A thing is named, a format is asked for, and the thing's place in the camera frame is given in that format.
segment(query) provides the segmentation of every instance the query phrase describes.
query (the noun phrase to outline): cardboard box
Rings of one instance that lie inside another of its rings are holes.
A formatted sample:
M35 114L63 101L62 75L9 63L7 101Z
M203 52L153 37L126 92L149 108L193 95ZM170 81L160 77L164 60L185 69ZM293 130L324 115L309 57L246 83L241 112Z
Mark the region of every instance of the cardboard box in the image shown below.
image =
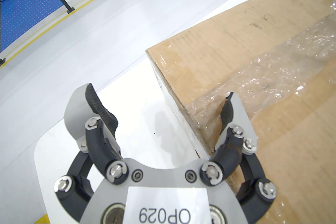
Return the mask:
M278 189L259 223L336 223L334 12L335 0L249 0L147 50L201 158L219 137L225 93L242 98ZM233 190L241 181L237 169Z

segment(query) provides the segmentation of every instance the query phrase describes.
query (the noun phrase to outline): white floor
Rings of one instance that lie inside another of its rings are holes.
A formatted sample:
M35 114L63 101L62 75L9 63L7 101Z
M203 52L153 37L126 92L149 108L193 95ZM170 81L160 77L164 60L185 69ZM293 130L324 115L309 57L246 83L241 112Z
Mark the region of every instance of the white floor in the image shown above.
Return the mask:
M225 1L95 0L1 68L0 223L32 224L46 213L34 149L75 88L101 89Z

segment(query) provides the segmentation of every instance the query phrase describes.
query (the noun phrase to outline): white label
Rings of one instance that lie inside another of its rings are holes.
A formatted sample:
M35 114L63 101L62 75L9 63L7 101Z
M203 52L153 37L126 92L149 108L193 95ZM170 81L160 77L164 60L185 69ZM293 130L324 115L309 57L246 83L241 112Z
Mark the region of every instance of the white label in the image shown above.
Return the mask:
M210 224L206 188L128 188L124 224Z

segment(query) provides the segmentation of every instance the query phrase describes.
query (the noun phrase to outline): white table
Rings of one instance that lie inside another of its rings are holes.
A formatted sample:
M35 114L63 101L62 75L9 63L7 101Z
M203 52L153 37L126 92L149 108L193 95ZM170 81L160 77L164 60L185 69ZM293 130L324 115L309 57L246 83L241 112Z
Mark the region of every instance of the white table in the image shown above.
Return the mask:
M248 0L229 0L201 21ZM116 139L124 158L159 169L176 168L197 159L186 133L163 97L148 58L113 81L98 96L117 117ZM54 193L55 181L65 175L79 149L61 120L38 141L35 165L50 223L76 224ZM88 179L95 191L103 176L92 168Z

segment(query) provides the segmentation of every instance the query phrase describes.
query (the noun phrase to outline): brown cardboard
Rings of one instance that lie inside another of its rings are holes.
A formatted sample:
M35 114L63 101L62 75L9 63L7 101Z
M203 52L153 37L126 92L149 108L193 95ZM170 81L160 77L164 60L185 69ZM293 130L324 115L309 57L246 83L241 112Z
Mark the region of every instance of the brown cardboard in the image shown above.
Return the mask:
M211 138L195 129L190 104L229 80L234 71L321 21L334 0L250 0L147 50L157 78L200 157ZM260 223L335 223L336 59L252 120L257 156L278 197ZM241 182L239 170L231 186Z

